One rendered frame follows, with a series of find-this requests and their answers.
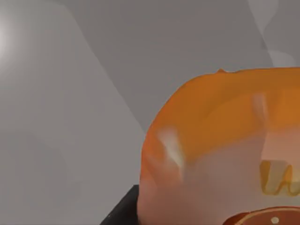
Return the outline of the orange and white bottle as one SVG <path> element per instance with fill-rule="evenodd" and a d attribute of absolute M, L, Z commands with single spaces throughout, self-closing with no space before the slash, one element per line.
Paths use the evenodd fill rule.
<path fill-rule="evenodd" d="M 300 67 L 183 84 L 142 146 L 140 225 L 300 225 Z"/>

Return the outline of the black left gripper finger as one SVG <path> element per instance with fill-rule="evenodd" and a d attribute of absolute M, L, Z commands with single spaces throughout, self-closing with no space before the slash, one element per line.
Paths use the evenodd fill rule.
<path fill-rule="evenodd" d="M 99 225 L 139 225 L 138 195 L 139 185 L 133 185 Z"/>

